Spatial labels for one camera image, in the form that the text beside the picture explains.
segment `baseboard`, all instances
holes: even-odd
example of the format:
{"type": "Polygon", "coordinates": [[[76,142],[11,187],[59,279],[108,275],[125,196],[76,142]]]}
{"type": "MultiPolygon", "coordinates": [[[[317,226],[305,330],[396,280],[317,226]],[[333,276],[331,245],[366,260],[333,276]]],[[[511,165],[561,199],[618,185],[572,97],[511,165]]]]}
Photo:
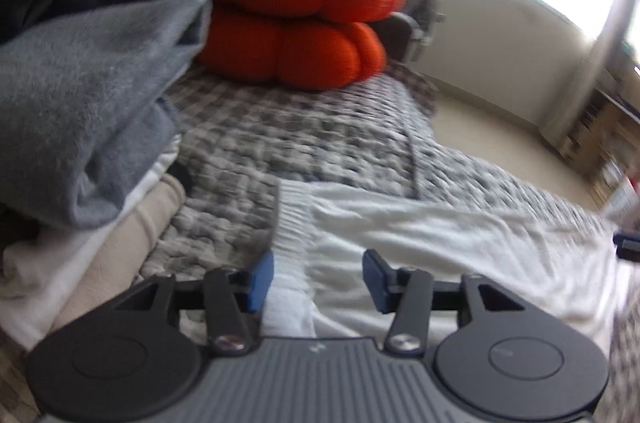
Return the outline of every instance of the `baseboard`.
{"type": "Polygon", "coordinates": [[[526,130],[529,133],[538,134],[538,126],[527,121],[526,119],[521,118],[520,116],[516,116],[512,112],[504,110],[503,108],[498,107],[490,101],[479,98],[479,96],[471,94],[470,92],[451,85],[450,83],[443,82],[442,80],[439,80],[437,78],[430,77],[430,79],[433,80],[436,86],[440,89],[441,93],[443,93],[444,95],[450,96],[451,98],[459,99],[460,101],[468,103],[469,105],[473,105],[474,107],[478,107],[479,109],[484,110],[489,114],[493,114],[500,119],[508,121],[512,125],[520,127],[521,129],[526,130]]]}

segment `ribbed gray panel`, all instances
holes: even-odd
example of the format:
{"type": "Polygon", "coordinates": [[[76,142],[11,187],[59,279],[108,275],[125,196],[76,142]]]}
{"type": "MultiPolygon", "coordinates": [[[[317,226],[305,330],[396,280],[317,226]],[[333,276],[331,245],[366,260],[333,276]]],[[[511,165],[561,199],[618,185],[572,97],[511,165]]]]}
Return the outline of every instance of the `ribbed gray panel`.
{"type": "MultiPolygon", "coordinates": [[[[44,423],[58,422],[46,417],[44,423]]],[[[187,397],[144,423],[479,423],[417,360],[368,339],[265,340],[211,363],[187,397]]]]}

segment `folded gray fabric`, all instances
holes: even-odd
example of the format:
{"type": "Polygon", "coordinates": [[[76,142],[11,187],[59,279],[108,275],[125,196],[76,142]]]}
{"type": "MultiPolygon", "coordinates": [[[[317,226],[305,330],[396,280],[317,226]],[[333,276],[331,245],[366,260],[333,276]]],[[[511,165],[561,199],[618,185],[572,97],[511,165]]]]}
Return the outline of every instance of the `folded gray fabric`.
{"type": "Polygon", "coordinates": [[[209,15],[209,0],[113,6],[0,46],[0,202],[60,228],[115,219],[175,133],[159,98],[209,15]]]}

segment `white cloth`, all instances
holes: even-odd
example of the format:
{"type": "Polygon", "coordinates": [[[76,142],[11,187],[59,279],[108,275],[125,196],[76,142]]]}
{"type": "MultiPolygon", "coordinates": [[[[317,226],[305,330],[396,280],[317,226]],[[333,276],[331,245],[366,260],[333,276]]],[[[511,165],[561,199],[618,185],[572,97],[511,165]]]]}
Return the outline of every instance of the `white cloth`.
{"type": "Polygon", "coordinates": [[[176,136],[127,196],[112,223],[86,231],[42,228],[36,241],[12,244],[4,250],[0,327],[15,342],[30,350],[46,336],[102,243],[158,183],[175,161],[179,147],[180,136],[176,136]]]}
{"type": "MultiPolygon", "coordinates": [[[[415,266],[439,280],[481,273],[608,355],[630,276],[628,263],[616,259],[612,233],[588,235],[521,215],[463,212],[342,184],[281,181],[262,332],[382,341],[392,315],[376,312],[362,281],[362,254],[373,248],[393,267],[415,266]]],[[[452,313],[431,315],[431,343],[455,330],[452,313]]]]}

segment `black round object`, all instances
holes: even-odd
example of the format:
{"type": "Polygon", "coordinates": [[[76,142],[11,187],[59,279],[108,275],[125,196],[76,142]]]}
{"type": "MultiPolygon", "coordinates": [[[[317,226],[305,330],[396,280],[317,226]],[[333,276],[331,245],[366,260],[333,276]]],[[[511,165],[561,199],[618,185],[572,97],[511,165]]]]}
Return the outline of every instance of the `black round object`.
{"type": "Polygon", "coordinates": [[[601,350],[552,316],[486,313],[447,337],[434,358],[443,384],[493,417],[562,419],[589,408],[606,386],[601,350]]]}
{"type": "Polygon", "coordinates": [[[43,411],[76,422],[148,417],[188,392],[201,365],[177,329],[136,311],[110,311],[43,340],[27,361],[43,411]]]}

